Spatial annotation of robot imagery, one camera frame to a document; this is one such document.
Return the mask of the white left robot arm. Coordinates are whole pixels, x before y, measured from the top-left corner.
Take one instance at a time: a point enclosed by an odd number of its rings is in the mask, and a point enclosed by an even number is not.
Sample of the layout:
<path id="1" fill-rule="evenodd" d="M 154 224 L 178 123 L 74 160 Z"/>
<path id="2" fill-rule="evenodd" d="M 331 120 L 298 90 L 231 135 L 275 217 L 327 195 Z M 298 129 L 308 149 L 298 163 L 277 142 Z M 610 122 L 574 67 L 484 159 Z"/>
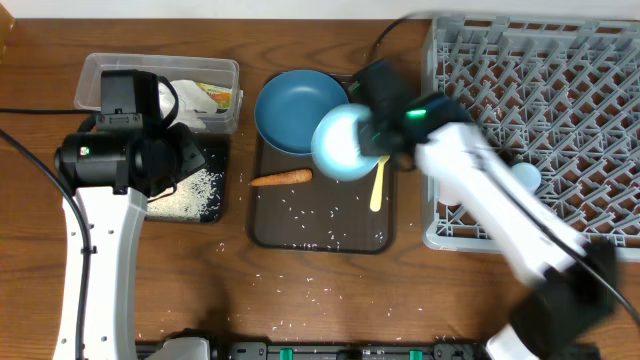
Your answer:
<path id="1" fill-rule="evenodd" d="M 55 154 L 70 190 L 57 359 L 134 359 L 138 244 L 149 198 L 206 164 L 190 129 L 99 128 L 67 136 Z"/>

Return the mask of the light blue cup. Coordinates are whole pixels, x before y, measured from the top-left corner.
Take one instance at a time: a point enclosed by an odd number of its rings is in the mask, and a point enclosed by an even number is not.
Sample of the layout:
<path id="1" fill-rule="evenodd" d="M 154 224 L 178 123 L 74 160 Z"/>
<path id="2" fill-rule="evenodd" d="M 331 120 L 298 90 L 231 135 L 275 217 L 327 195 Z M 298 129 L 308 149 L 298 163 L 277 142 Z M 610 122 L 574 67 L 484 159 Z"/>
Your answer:
<path id="1" fill-rule="evenodd" d="M 511 171 L 530 193 L 535 193 L 540 187 L 542 176 L 534 165 L 526 162 L 517 163 L 511 167 Z"/>

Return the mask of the light blue rice bowl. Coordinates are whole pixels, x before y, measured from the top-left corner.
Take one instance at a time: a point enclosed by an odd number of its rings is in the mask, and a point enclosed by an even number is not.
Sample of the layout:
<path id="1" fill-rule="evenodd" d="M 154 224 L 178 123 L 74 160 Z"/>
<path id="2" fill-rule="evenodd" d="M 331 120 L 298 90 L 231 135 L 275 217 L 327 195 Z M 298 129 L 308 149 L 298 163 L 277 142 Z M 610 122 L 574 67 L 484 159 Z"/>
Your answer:
<path id="1" fill-rule="evenodd" d="M 366 176 L 379 156 L 365 156 L 358 142 L 358 126 L 371 117 L 368 107 L 343 104 L 329 111 L 318 124 L 311 141 L 315 166 L 336 181 L 355 181 Z"/>

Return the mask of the pink plastic cup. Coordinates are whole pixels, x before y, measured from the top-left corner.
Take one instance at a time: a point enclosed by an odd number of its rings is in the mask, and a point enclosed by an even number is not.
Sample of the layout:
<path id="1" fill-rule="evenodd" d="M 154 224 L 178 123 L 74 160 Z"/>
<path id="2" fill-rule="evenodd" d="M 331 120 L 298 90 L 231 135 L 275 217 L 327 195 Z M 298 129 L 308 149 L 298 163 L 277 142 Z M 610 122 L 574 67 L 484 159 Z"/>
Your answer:
<path id="1" fill-rule="evenodd" d="M 445 176 L 438 180 L 438 202 L 445 206 L 462 204 L 464 185 L 455 176 Z"/>

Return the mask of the colourful snack wrapper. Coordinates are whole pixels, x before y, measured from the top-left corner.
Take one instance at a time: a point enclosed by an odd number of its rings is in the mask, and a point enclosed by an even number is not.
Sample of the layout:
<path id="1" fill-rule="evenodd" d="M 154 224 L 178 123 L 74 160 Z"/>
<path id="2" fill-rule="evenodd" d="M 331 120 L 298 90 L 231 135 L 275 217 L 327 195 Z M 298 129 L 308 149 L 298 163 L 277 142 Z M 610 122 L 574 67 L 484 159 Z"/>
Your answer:
<path id="1" fill-rule="evenodd" d="M 232 103 L 232 89 L 197 82 L 196 85 L 204 91 L 216 104 L 217 112 L 226 112 L 230 109 Z"/>

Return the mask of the white paper napkin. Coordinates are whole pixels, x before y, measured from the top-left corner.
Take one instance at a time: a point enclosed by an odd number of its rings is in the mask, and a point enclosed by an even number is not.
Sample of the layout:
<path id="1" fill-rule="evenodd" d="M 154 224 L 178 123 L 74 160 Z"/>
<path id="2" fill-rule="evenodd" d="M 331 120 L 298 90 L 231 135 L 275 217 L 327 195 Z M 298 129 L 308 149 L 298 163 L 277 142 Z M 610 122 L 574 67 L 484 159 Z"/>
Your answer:
<path id="1" fill-rule="evenodd" d="M 192 80 L 170 82 L 178 96 L 178 113 L 173 123 L 183 123 L 194 130 L 204 130 L 206 124 L 201 117 L 215 115 L 217 103 Z"/>

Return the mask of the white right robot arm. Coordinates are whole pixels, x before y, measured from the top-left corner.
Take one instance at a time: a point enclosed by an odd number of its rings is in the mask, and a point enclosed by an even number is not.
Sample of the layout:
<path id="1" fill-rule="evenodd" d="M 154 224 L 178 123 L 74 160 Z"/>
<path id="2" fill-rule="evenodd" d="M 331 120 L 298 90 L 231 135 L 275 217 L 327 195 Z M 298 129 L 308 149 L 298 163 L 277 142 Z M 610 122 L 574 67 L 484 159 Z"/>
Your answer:
<path id="1" fill-rule="evenodd" d="M 531 194 L 463 107 L 442 93 L 362 99 L 372 112 L 359 128 L 362 151 L 412 153 L 417 169 L 453 189 L 531 289 L 487 341 L 490 358 L 549 359 L 613 313 L 615 246 L 590 242 Z"/>

